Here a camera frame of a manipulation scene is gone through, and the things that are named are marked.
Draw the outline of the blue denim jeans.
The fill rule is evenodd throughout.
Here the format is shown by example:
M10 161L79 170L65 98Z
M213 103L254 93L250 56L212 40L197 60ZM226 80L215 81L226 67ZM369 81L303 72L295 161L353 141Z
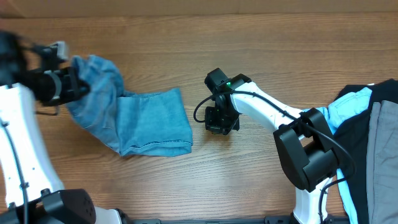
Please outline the blue denim jeans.
M193 132L178 88L155 93L127 91L121 72L96 55L74 56L71 66L90 92L67 104L76 124L120 156L189 154Z

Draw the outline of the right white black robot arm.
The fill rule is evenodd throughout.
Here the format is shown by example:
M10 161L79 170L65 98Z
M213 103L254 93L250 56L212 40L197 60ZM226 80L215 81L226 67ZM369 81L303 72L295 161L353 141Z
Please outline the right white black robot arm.
M295 186L295 208L289 223L331 223L326 194L343 162L323 114L312 108L302 111L263 92L249 77L228 78L221 69L205 78L214 106L202 121L213 134L227 135L239 129L241 114L271 131L284 174Z

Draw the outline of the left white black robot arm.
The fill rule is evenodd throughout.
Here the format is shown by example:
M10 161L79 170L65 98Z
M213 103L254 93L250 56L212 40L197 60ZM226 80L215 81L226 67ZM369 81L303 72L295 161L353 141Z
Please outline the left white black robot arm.
M65 42L23 46L1 32L1 168L7 210L2 223L121 223L116 209L96 207L84 189L66 189L50 161L36 103L58 108L89 85L71 67Z

